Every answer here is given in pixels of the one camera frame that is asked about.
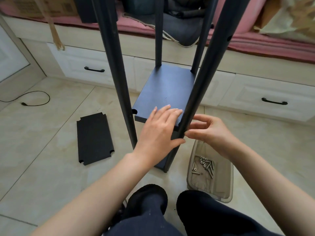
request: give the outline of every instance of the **black drawer handle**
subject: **black drawer handle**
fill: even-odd
[[[280,104],[280,105],[288,105],[288,102],[283,101],[282,103],[278,103],[278,102],[273,102],[273,101],[269,101],[266,98],[262,98],[262,101],[267,102],[267,103],[275,103],[275,104]]]
[[[105,70],[104,70],[104,69],[101,69],[101,70],[90,69],[90,68],[89,68],[89,67],[87,67],[87,66],[85,66],[85,67],[84,67],[84,69],[86,69],[86,70],[90,70],[90,71],[95,71],[95,72],[101,72],[101,73],[105,72]]]

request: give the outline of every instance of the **clear plastic container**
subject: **clear plastic container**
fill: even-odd
[[[213,162],[213,178],[211,178],[209,171],[200,163],[200,157],[207,158],[207,161]],[[230,202],[233,195],[233,164],[220,156],[208,144],[196,140],[189,160],[187,188],[206,192],[212,198],[223,203]]]

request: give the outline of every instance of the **cardboard box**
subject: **cardboard box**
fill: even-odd
[[[34,0],[4,0],[23,17],[42,18],[43,15]],[[51,17],[77,16],[73,0],[43,0]]]

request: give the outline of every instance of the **power cord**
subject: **power cord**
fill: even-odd
[[[13,100],[11,100],[11,101],[2,101],[2,100],[0,100],[0,102],[10,103],[10,102],[12,102],[12,101],[14,101],[14,100],[17,100],[18,98],[22,97],[23,95],[26,95],[26,94],[28,94],[28,93],[34,93],[34,92],[43,92],[43,93],[47,94],[47,96],[48,96],[48,98],[49,98],[48,101],[47,101],[46,103],[38,104],[38,105],[28,105],[28,104],[22,102],[21,104],[22,104],[23,106],[42,106],[42,105],[45,105],[45,104],[49,103],[49,101],[50,101],[50,96],[49,96],[48,93],[46,93],[46,92],[44,92],[44,91],[31,91],[31,92],[27,92],[27,93],[25,93],[25,94],[22,94],[21,96],[18,96],[16,99],[13,99]]]

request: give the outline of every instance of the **hand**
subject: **hand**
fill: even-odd
[[[140,157],[148,167],[159,163],[173,148],[185,143],[182,138],[171,140],[177,118],[183,112],[167,105],[157,111],[154,108],[141,131],[133,154]]]
[[[185,135],[209,144],[221,156],[229,159],[235,147],[241,144],[221,119],[204,114],[196,114],[193,119],[198,122],[192,122]]]

